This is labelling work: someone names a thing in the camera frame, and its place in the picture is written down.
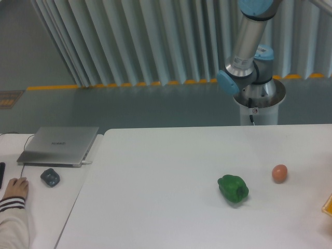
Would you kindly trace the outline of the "person's hand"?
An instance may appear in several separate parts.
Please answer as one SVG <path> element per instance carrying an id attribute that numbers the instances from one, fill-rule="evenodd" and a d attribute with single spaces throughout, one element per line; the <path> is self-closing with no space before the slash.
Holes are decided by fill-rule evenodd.
<path id="1" fill-rule="evenodd" d="M 26 177 L 13 178 L 9 181 L 3 199 L 20 197 L 27 198 L 29 192 L 29 181 Z"/>

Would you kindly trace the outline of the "white striped sleeve forearm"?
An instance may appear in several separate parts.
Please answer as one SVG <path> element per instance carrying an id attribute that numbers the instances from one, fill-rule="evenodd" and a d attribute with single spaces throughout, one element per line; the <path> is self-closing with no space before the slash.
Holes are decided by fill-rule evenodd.
<path id="1" fill-rule="evenodd" d="M 29 248 L 28 218 L 23 197 L 1 200 L 1 248 Z"/>

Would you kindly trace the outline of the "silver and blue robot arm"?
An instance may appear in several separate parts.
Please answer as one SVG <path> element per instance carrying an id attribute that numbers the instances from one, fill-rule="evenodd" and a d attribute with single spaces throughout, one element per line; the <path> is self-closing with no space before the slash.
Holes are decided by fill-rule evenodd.
<path id="1" fill-rule="evenodd" d="M 217 82 L 220 87 L 223 88 L 225 92 L 230 95 L 238 94 L 243 88 L 251 84 L 260 84 L 265 81 L 270 81 L 272 76 L 268 76 L 265 80 L 260 80 L 259 76 L 263 76 L 263 69 L 258 66 L 258 60 L 261 60 L 263 63 L 272 62 L 274 55 L 271 52 L 271 55 L 268 56 L 258 56 L 255 58 L 256 50 L 259 46 L 259 42 L 262 38 L 263 32 L 266 28 L 267 22 L 271 20 L 277 13 L 279 5 L 283 1 L 238 1 L 240 10 L 243 14 L 243 18 L 240 23 L 239 32 L 237 35 L 236 43 L 233 48 L 231 56 L 227 59 L 224 69 L 220 70 L 216 76 Z M 331 1 L 309 1 L 311 4 L 321 9 L 324 13 L 330 16 L 331 18 Z M 298 35 L 298 54 L 297 56 L 297 65 L 301 69 L 305 69 L 303 62 L 308 62 L 306 64 L 306 70 L 303 73 L 305 78 L 309 76 L 312 72 L 308 71 L 311 66 L 313 66 L 314 58 L 313 52 L 302 51 L 301 44 L 308 44 L 309 41 L 313 39 L 313 33 L 306 35 L 304 38 L 300 36 L 298 31 L 294 34 Z M 318 58 L 320 61 L 319 73 L 324 73 L 324 76 L 331 75 L 331 55 L 326 55 L 323 58 Z M 329 58 L 329 70 L 323 67 L 323 62 L 327 64 L 327 58 Z"/>

